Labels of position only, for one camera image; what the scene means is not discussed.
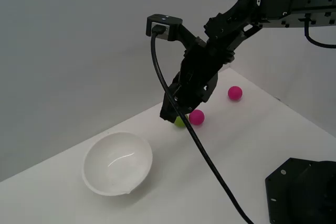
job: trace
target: black mount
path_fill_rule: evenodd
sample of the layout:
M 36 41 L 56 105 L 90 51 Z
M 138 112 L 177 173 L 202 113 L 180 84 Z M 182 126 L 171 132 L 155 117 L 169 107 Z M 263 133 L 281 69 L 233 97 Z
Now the black mount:
M 336 162 L 290 158 L 265 182 L 271 223 L 336 223 Z

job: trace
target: white bowl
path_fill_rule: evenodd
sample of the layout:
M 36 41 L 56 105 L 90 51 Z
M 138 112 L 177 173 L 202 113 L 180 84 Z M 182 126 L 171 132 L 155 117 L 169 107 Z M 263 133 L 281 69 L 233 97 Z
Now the white bowl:
M 153 161 L 147 141 L 127 132 L 108 135 L 86 154 L 82 177 L 95 193 L 129 194 L 146 178 Z

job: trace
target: ball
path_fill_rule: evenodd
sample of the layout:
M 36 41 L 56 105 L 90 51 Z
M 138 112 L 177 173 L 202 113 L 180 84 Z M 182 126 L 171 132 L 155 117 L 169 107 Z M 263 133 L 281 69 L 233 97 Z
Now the ball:
M 185 127 L 184 122 L 182 121 L 182 119 L 181 119 L 179 116 L 175 119 L 174 124 L 175 124 L 177 127 L 180 127 L 180 128 Z
M 231 100 L 238 101 L 240 98 L 242 98 L 243 91 L 238 86 L 232 86 L 231 88 L 229 88 L 227 95 Z
M 189 115 L 190 123 L 194 125 L 201 125 L 204 122 L 205 116 L 201 110 L 194 110 Z

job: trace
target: bowl rim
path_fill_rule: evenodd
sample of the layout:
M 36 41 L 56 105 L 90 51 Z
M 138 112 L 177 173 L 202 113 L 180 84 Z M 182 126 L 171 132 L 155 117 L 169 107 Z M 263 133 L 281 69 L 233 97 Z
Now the bowl rim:
M 100 142 L 102 139 L 108 137 L 108 136 L 111 136 L 111 135 L 115 135 L 115 134 L 129 134 L 129 135 L 133 135 L 135 136 L 136 138 L 138 138 L 139 140 L 141 140 L 145 145 L 146 145 L 146 148 L 148 148 L 148 150 L 150 151 L 150 156 L 149 156 L 149 166 L 147 167 L 147 170 L 145 171 L 145 173 L 143 174 L 143 176 L 139 179 L 139 181 L 137 183 L 135 183 L 135 185 L 133 186 L 133 188 L 130 188 L 128 191 L 120 191 L 120 192 L 113 192 L 113 193 L 107 193 L 105 191 L 100 191 L 98 189 L 96 189 L 95 187 L 93 187 L 89 181 L 87 180 L 86 178 L 86 175 L 85 175 L 85 169 L 84 169 L 84 166 L 85 166 L 85 161 L 86 161 L 86 158 L 89 154 L 89 152 L 92 150 L 92 148 L 98 143 Z M 131 191 L 133 191 L 134 189 L 136 189 L 143 181 L 144 179 L 147 177 L 151 167 L 152 167 L 152 163 L 153 163 L 153 151 L 152 151 L 152 147 L 151 145 L 149 144 L 149 142 L 134 134 L 134 133 L 131 133 L 131 132 L 127 132 L 127 131 L 117 131 L 117 132 L 110 132 L 108 133 L 107 135 L 105 136 L 102 136 L 100 137 L 98 140 L 96 140 L 91 146 L 90 148 L 88 149 L 88 151 L 85 153 L 84 155 L 84 159 L 83 159 L 83 162 L 82 162 L 82 179 L 84 180 L 84 183 L 86 184 L 86 186 L 92 190 L 93 192 L 95 192 L 96 194 L 99 194 L 99 195 L 103 195 L 103 196 L 117 196 L 117 195 L 123 195 L 123 194 L 129 194 Z

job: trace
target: black cable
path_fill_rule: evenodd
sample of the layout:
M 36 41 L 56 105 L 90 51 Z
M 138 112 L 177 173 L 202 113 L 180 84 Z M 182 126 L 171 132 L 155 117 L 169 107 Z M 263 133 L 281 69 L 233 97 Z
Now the black cable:
M 318 46 L 318 47 L 323 47 L 323 48 L 336 48 L 336 45 L 329 45 L 329 44 L 323 44 L 323 43 L 319 43 L 319 42 L 317 42 L 316 40 L 313 40 L 310 36 L 309 36 L 309 22 L 310 22 L 310 20 L 308 20 L 308 19 L 306 19 L 305 21 L 304 21 L 304 35 L 305 35 L 305 37 L 307 38 L 307 40 L 310 42 L 310 43 L 312 43 L 312 44 L 314 44 L 315 46 Z
M 186 116 L 181 112 L 179 104 L 175 101 L 173 94 L 171 93 L 171 91 L 169 90 L 169 87 L 167 85 L 167 83 L 164 80 L 164 77 L 162 75 L 159 63 L 158 63 L 158 59 L 156 57 L 156 49 L 155 49 L 155 39 L 157 37 L 158 34 L 162 34 L 165 32 L 165 27 L 164 26 L 160 26 L 160 25 L 156 25 L 154 26 L 154 28 L 152 29 L 152 38 L 151 38 L 151 54 L 152 54 L 152 60 L 153 60 L 153 64 L 154 64 L 154 68 L 155 68 L 155 72 L 159 78 L 159 81 L 164 89 L 164 92 L 166 93 L 170 103 L 172 104 L 172 106 L 174 107 L 174 109 L 176 110 L 176 112 L 178 113 L 178 115 L 180 116 L 180 118 L 182 119 L 183 123 L 185 124 L 186 128 L 188 129 L 192 139 L 194 140 L 197 148 L 199 149 L 199 151 L 201 152 L 202 156 L 204 157 L 205 161 L 207 162 L 207 164 L 209 165 L 210 169 L 212 170 L 212 172 L 214 173 L 214 175 L 216 176 L 216 178 L 218 179 L 219 183 L 221 184 L 221 186 L 223 187 L 224 191 L 226 191 L 227 196 L 230 198 L 232 204 L 235 206 L 235 208 L 237 209 L 238 213 L 241 215 L 241 217 L 248 223 L 248 224 L 254 224 L 248 217 L 247 215 L 244 213 L 244 211 L 242 210 L 242 208 L 240 207 L 240 205 L 238 204 L 235 196 L 232 194 L 231 190 L 228 188 L 228 186 L 226 185 L 225 181 L 223 180 L 222 176 L 220 175 L 219 171 L 217 170 L 216 166 L 214 165 L 214 163 L 211 161 L 210 157 L 208 156 L 206 150 L 204 149 L 202 143 L 200 142 L 200 140 L 198 139 L 198 136 L 196 135 L 194 129 L 192 128 L 192 126 L 190 125 L 188 119 L 186 118 Z

